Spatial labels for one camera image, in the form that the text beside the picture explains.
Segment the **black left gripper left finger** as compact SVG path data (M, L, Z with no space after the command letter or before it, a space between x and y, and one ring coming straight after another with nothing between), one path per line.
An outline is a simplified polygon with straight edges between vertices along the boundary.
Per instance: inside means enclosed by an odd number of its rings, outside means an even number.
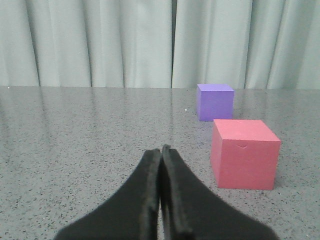
M144 152L126 182L103 204L61 229L56 240L156 240L159 149Z

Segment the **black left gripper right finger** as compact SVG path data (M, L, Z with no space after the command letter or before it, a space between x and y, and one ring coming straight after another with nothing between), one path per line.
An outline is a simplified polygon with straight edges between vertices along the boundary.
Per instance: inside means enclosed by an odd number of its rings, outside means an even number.
M160 200L166 240L276 240L267 225L224 202L186 165L176 149L162 148Z

